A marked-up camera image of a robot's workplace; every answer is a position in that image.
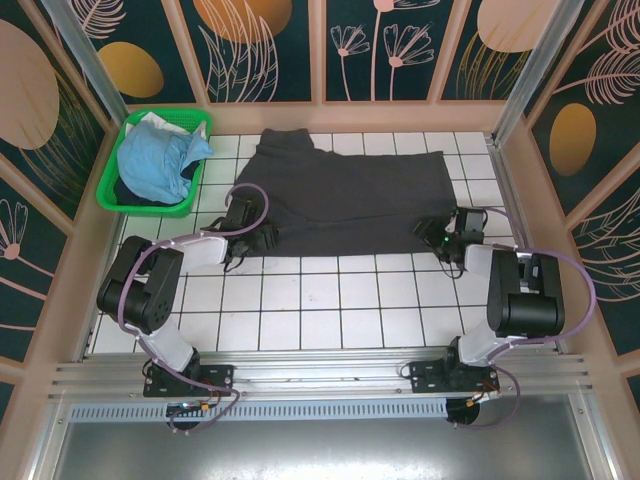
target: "blue cloth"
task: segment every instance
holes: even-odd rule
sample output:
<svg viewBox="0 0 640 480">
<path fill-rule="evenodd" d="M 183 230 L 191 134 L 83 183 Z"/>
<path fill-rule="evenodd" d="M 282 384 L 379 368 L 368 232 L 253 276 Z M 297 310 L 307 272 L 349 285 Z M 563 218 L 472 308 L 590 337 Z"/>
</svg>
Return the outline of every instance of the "blue cloth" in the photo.
<svg viewBox="0 0 640 480">
<path fill-rule="evenodd" d="M 175 205 L 191 188 L 191 180 L 180 175 L 182 170 L 212 154 L 200 135 L 180 135 L 140 122 L 120 144 L 118 171 L 139 197 Z"/>
</svg>

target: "metal floor panel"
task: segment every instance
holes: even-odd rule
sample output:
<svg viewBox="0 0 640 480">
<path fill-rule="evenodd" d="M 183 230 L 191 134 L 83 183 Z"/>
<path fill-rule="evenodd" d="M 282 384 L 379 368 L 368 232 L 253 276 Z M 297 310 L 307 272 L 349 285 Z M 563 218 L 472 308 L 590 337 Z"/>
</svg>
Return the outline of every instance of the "metal floor panel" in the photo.
<svg viewBox="0 0 640 480">
<path fill-rule="evenodd" d="M 495 421 L 512 401 L 483 404 L 478 422 Z M 591 475 L 566 397 L 542 396 L 523 398 L 513 421 L 489 432 L 455 430 L 441 418 L 221 422 L 186 438 L 157 423 L 71 424 L 54 478 L 581 480 Z"/>
<path fill-rule="evenodd" d="M 74 405 L 69 423 L 166 422 L 169 404 L 115 403 Z M 207 420 L 225 404 L 189 412 L 176 421 Z M 312 402 L 249 402 L 239 404 L 220 421 L 362 420 L 372 418 L 446 418 L 446 399 L 325 400 Z"/>
</svg>

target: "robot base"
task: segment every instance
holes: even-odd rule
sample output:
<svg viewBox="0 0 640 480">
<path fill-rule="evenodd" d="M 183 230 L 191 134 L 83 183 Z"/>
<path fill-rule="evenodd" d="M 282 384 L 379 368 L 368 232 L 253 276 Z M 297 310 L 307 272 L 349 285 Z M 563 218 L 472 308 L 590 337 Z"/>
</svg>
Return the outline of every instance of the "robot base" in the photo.
<svg viewBox="0 0 640 480">
<path fill-rule="evenodd" d="M 491 367 L 470 367 L 460 362 L 458 338 L 439 360 L 411 362 L 409 375 L 413 393 L 482 392 L 487 384 L 500 389 Z"/>
<path fill-rule="evenodd" d="M 233 365 L 202 365 L 198 381 L 214 387 L 233 387 Z M 195 398 L 209 397 L 211 392 L 205 388 L 197 388 L 178 380 L 169 372 L 155 364 L 147 369 L 143 394 L 146 398 Z M 220 392 L 220 396 L 228 397 L 228 392 Z"/>
</svg>

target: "gray cloth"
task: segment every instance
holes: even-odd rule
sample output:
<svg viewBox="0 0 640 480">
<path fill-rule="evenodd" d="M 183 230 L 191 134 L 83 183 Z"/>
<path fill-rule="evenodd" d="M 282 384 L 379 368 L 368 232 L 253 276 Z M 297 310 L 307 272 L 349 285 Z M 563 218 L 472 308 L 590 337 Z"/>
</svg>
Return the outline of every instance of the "gray cloth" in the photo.
<svg viewBox="0 0 640 480">
<path fill-rule="evenodd" d="M 237 183 L 267 192 L 279 231 L 274 250 L 254 255 L 424 252 L 416 224 L 456 207 L 442 152 L 344 156 L 315 149 L 307 130 L 265 130 Z M 238 194 L 257 199 L 249 189 Z"/>
</svg>

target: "floral wallpaper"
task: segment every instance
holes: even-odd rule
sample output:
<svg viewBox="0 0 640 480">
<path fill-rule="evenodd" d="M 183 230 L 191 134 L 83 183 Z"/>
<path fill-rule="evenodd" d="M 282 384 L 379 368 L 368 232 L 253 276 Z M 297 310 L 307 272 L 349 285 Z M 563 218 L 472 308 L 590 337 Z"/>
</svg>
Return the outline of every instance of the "floral wallpaper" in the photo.
<svg viewBox="0 0 640 480">
<path fill-rule="evenodd" d="M 529 103 L 527 103 L 527 106 L 524 109 L 525 116 L 527 117 L 529 116 L 529 114 L 531 113 L 531 110 L 533 109 L 535 104 L 538 102 L 538 99 L 540 98 L 542 91 L 547 86 L 547 81 L 549 80 L 549 77 L 551 77 L 553 72 L 555 72 L 556 69 L 558 68 L 558 64 L 560 63 L 560 61 L 562 60 L 562 57 L 566 53 L 567 48 L 569 48 L 569 45 L 573 41 L 573 38 L 575 37 L 576 33 L 578 33 L 578 31 L 580 30 L 580 27 L 582 26 L 582 22 L 584 22 L 584 18 L 589 13 L 589 10 L 591 10 L 591 7 L 593 6 L 594 2 L 595 0 L 584 0 L 584 3 L 582 4 L 582 8 L 580 9 L 580 13 L 578 15 L 578 19 L 573 24 L 573 27 L 570 29 L 567 36 L 564 38 L 564 41 L 562 42 L 560 49 L 556 53 L 555 58 L 551 62 L 551 65 L 549 65 L 549 68 L 545 72 L 544 77 L 536 87 L 535 91 L 533 92 L 533 95 L 531 95 L 531 98 L 529 99 Z"/>
<path fill-rule="evenodd" d="M 307 0 L 181 0 L 211 103 L 311 101 Z"/>
<path fill-rule="evenodd" d="M 161 0 L 69 5 L 125 103 L 195 102 Z"/>
<path fill-rule="evenodd" d="M 640 413 L 640 375 L 627 378 L 627 382 L 629 383 L 631 395 L 636 402 L 636 407 L 638 407 L 638 413 Z"/>
<path fill-rule="evenodd" d="M 640 2 L 612 0 L 532 133 L 565 213 L 640 141 Z"/>
<path fill-rule="evenodd" d="M 0 179 L 0 356 L 24 361 L 66 240 Z"/>
<path fill-rule="evenodd" d="M 74 218 L 104 130 L 17 2 L 0 6 L 0 154 Z"/>
<path fill-rule="evenodd" d="M 506 100 L 558 0 L 471 0 L 443 100 Z"/>
<path fill-rule="evenodd" d="M 325 100 L 425 100 L 452 5 L 328 0 Z"/>
<path fill-rule="evenodd" d="M 13 385 L 0 381 L 0 426 L 4 419 L 4 414 L 9 406 L 9 400 L 11 400 L 11 394 L 13 393 Z"/>
<path fill-rule="evenodd" d="M 573 230 L 618 355 L 640 349 L 640 169 Z"/>
</svg>

